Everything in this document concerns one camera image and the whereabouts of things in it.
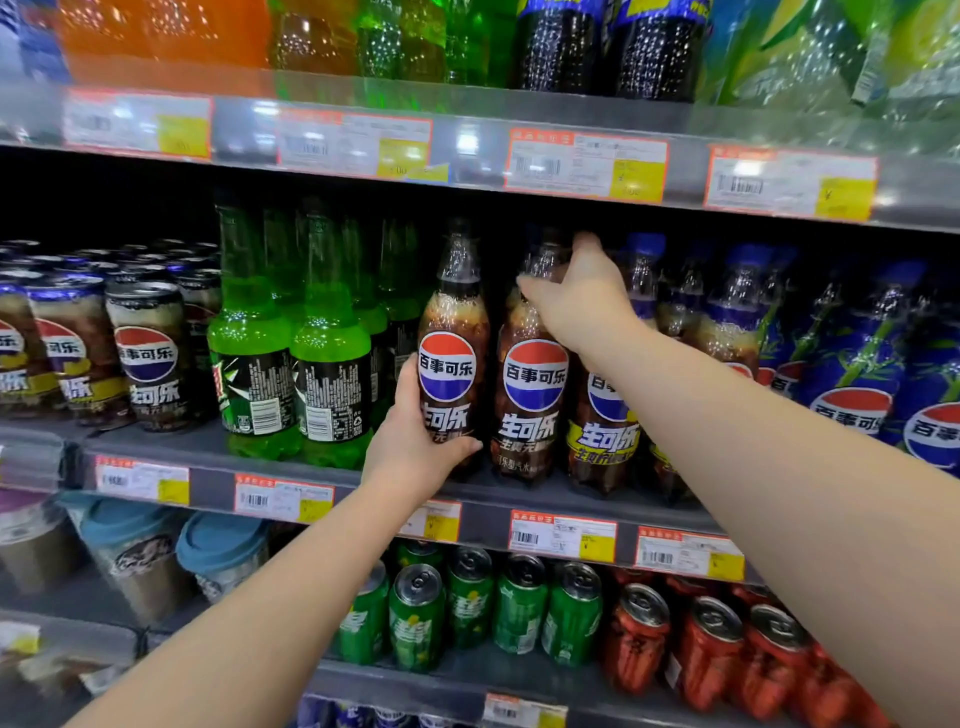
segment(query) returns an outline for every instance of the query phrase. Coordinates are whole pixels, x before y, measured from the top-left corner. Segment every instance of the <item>price tag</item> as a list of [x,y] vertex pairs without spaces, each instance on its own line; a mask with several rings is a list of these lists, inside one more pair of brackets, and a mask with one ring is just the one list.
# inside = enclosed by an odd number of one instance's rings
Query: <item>price tag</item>
[[462,509],[461,503],[452,500],[428,500],[400,528],[398,535],[456,544],[460,540]]
[[190,505],[190,469],[97,455],[97,490],[109,496]]
[[714,145],[704,207],[866,222],[875,157]]
[[70,88],[63,140],[80,149],[210,159],[213,100],[203,96]]
[[545,553],[612,564],[616,549],[616,523],[512,511],[510,544],[507,548],[510,551]]
[[743,551],[724,536],[641,526],[636,539],[634,566],[684,576],[743,581],[747,560]]
[[36,655],[40,651],[40,628],[22,621],[0,621],[0,652]]
[[670,145],[665,141],[541,129],[511,129],[508,189],[658,204]]
[[285,108],[276,163],[321,174],[446,182],[445,165],[428,166],[432,136],[429,119]]
[[567,707],[547,705],[533,700],[521,700],[512,695],[487,693],[483,707],[485,723],[515,726],[515,728],[564,728]]
[[333,507],[333,487],[246,473],[233,478],[233,511],[243,516],[313,523]]

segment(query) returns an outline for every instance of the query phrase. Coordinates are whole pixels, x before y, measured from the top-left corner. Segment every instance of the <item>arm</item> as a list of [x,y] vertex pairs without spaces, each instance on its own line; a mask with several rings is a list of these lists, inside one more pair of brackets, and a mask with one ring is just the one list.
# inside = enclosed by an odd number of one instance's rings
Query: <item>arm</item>
[[373,564],[453,466],[480,447],[469,437],[433,443],[411,357],[360,487],[69,728],[284,725]]
[[578,237],[562,284],[520,282],[877,702],[910,728],[953,724],[960,484],[646,327],[593,235]]

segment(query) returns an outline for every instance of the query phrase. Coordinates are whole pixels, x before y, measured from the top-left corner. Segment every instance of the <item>person's left hand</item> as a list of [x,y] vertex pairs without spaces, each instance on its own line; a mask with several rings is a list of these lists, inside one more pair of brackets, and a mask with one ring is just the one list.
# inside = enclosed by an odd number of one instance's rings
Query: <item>person's left hand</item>
[[450,471],[483,447],[472,437],[455,437],[437,444],[423,424],[417,358],[403,364],[396,382],[396,401],[367,448],[361,485],[389,484],[410,496],[419,508],[444,484]]

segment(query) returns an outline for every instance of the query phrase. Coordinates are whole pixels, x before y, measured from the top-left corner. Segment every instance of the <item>dark cola bottle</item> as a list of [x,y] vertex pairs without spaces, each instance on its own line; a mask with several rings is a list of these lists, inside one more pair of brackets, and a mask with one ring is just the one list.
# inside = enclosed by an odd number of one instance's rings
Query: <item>dark cola bottle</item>
[[476,428],[490,345],[476,241],[466,220],[450,221],[437,278],[420,318],[417,371],[424,423],[434,442],[442,443]]
[[711,5],[712,0],[621,2],[605,59],[606,91],[692,103]]
[[[544,231],[524,273],[559,282],[564,263],[564,247]],[[500,330],[497,363],[493,469],[533,485],[553,468],[570,357],[546,330],[533,304],[520,296]]]
[[602,21],[603,0],[520,0],[511,88],[589,93]]
[[[630,303],[650,328],[657,327],[657,261],[665,248],[663,235],[634,232],[621,257]],[[573,482],[607,496],[627,484],[640,425],[603,375],[582,366],[577,370],[577,403],[566,432],[567,469]]]

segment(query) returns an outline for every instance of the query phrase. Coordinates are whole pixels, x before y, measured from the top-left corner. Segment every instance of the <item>green soda bottle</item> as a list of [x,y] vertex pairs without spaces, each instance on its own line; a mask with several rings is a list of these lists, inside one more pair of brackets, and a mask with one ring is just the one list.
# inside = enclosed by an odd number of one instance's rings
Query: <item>green soda bottle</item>
[[446,13],[446,82],[487,85],[491,27],[480,0],[450,0]]
[[387,381],[385,360],[387,355],[387,309],[377,300],[373,273],[366,255],[366,246],[356,220],[347,218],[343,225],[344,254],[349,270],[350,293],[353,296],[353,313],[360,326],[370,335],[371,378],[371,424],[380,427],[390,409],[390,389]]
[[382,246],[377,286],[380,301],[387,309],[387,318],[390,320],[384,365],[388,378],[388,397],[392,401],[400,368],[417,349],[423,306],[417,299],[414,287],[417,249],[413,226],[404,227],[396,220],[385,220]]
[[231,452],[279,460],[300,450],[291,379],[290,322],[265,275],[259,214],[218,201],[223,308],[206,331]]
[[359,470],[373,436],[370,335],[353,313],[336,225],[323,206],[309,205],[303,326],[290,346],[303,454],[313,465]]
[[399,78],[400,0],[360,0],[357,60],[361,76]]
[[446,80],[446,0],[403,0],[400,12],[400,78]]
[[266,246],[267,276],[274,300],[295,328],[303,322],[303,257],[297,245],[293,215],[278,207],[263,211],[263,240]]

